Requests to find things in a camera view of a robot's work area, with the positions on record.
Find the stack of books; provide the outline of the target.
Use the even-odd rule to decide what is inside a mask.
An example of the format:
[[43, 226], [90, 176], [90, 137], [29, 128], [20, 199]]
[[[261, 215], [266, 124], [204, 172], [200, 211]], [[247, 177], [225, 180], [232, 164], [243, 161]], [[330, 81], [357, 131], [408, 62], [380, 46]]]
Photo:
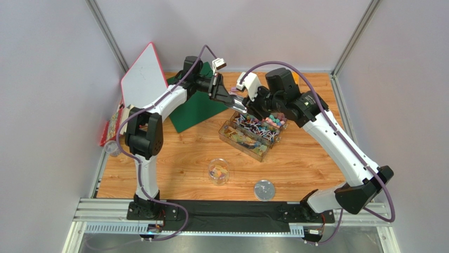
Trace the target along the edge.
[[125, 107], [120, 105], [118, 110], [112, 115], [110, 120], [106, 123], [104, 128], [100, 146], [104, 147], [105, 144], [111, 140], [115, 141], [117, 134], [119, 136], [123, 135], [126, 131], [127, 124], [119, 131], [120, 125], [129, 117], [130, 111], [134, 108], [134, 105], [130, 104]]

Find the clear plastic jar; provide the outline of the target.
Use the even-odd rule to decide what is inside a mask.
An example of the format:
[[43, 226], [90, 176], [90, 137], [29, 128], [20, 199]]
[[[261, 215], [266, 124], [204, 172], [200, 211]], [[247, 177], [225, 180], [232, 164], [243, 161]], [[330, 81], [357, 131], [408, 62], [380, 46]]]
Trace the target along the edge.
[[210, 161], [207, 175], [210, 181], [216, 186], [222, 186], [229, 180], [229, 163], [222, 158], [216, 158]]

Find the black base mat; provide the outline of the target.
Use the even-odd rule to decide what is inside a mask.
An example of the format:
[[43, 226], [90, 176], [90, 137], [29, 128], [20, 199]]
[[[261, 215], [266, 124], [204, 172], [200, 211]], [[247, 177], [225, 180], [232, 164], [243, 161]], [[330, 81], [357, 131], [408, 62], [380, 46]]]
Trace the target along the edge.
[[299, 204], [280, 201], [132, 201], [126, 218], [164, 221], [165, 231], [190, 232], [289, 232], [290, 223], [307, 222]]

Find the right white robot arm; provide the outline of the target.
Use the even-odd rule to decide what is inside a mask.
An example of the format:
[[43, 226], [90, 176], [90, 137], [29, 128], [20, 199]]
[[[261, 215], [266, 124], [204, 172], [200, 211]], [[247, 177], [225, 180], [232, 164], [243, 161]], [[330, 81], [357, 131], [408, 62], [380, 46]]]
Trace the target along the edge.
[[302, 93], [292, 72], [284, 67], [265, 75], [268, 86], [256, 74], [243, 72], [237, 89], [247, 90], [243, 103], [258, 119], [279, 112], [312, 136], [336, 163], [345, 182], [327, 190], [314, 190], [301, 203], [312, 213], [344, 209], [358, 214], [393, 177], [389, 166], [379, 166], [349, 138], [327, 104], [313, 91]]

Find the white board pink frame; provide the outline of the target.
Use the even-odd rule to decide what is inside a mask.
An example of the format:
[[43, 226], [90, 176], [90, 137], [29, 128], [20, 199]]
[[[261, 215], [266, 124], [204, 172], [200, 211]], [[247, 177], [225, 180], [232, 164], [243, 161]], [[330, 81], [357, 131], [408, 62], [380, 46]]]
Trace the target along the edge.
[[154, 43], [150, 42], [121, 80], [122, 119], [128, 117], [131, 108], [143, 108], [155, 101], [167, 86]]

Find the silver metal scoop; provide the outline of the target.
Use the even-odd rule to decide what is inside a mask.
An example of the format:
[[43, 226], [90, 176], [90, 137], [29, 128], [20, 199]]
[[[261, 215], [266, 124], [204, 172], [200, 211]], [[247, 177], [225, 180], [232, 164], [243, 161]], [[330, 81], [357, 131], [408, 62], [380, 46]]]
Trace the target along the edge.
[[235, 95], [235, 94], [231, 94], [231, 103], [224, 103], [224, 105], [227, 108], [230, 108], [236, 112], [239, 113], [247, 113], [247, 108], [246, 106], [243, 104], [243, 99], [244, 97], [239, 96], [239, 95]]

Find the small clear plastic cup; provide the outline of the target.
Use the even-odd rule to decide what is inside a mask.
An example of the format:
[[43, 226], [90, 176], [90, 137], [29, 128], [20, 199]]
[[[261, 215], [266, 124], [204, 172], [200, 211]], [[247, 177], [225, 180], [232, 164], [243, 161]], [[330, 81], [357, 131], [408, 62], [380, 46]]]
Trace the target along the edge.
[[121, 154], [119, 145], [114, 140], [105, 142], [105, 144], [103, 146], [103, 150], [106, 154], [108, 154], [111, 157], [117, 157]]

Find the clear compartment candy box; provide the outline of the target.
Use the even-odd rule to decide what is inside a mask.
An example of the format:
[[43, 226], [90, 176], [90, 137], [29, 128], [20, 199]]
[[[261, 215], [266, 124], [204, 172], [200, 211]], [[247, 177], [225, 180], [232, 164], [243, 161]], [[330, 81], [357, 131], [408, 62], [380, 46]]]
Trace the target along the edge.
[[248, 113], [235, 112], [219, 130], [219, 137], [239, 151], [261, 162], [270, 149], [280, 141], [281, 132], [288, 126], [282, 113], [272, 113], [258, 120]]

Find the aluminium front rail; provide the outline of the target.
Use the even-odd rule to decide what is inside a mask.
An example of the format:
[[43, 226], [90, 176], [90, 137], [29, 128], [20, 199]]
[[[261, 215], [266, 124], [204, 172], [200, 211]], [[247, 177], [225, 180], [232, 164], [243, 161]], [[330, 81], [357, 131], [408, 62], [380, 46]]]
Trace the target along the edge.
[[344, 228], [365, 227], [375, 229], [384, 252], [400, 251], [392, 225], [367, 211], [328, 210], [306, 220], [298, 202], [169, 200], [149, 212], [130, 199], [87, 198], [79, 201], [63, 250], [79, 250], [86, 233], [310, 238], [316, 229], [324, 241]]

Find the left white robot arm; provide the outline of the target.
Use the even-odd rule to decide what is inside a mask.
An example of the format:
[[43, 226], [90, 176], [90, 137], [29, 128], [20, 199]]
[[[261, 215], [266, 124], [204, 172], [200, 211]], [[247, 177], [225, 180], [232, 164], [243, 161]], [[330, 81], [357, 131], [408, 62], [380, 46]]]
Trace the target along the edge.
[[212, 61], [211, 76], [202, 75], [203, 62], [198, 56], [187, 56], [183, 70], [175, 76], [175, 82], [168, 86], [157, 100], [145, 109], [133, 108], [127, 119], [125, 144], [129, 156], [135, 160], [138, 186], [134, 203], [151, 209], [159, 203], [157, 186], [157, 155], [163, 145], [163, 122], [179, 106], [196, 92], [203, 92], [212, 101], [234, 106], [235, 100], [223, 84], [223, 76], [217, 71], [227, 64], [224, 59]]

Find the green cutting mat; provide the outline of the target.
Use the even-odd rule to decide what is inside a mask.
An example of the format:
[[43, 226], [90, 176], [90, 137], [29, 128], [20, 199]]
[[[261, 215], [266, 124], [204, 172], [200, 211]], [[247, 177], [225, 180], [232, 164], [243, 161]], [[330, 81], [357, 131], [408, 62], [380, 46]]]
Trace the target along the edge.
[[228, 109], [224, 104], [209, 99], [206, 93], [197, 91], [185, 103], [177, 107], [169, 118], [177, 133], [181, 133]]

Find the silver round jar lid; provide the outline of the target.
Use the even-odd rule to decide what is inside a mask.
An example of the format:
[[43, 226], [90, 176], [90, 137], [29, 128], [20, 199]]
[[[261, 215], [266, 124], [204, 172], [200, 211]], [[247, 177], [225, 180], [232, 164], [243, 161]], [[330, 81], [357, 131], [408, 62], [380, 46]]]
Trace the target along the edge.
[[275, 196], [275, 186], [269, 180], [258, 181], [253, 188], [255, 197], [260, 201], [270, 201]]

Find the orange yellow book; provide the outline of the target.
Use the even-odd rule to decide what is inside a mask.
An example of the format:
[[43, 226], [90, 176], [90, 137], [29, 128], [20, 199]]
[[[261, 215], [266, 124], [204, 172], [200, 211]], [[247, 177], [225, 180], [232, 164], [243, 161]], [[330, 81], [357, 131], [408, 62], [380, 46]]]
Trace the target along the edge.
[[300, 84], [300, 77], [299, 77], [299, 75], [296, 72], [292, 72], [292, 75], [293, 75], [293, 78], [295, 80], [295, 83], [299, 85]]

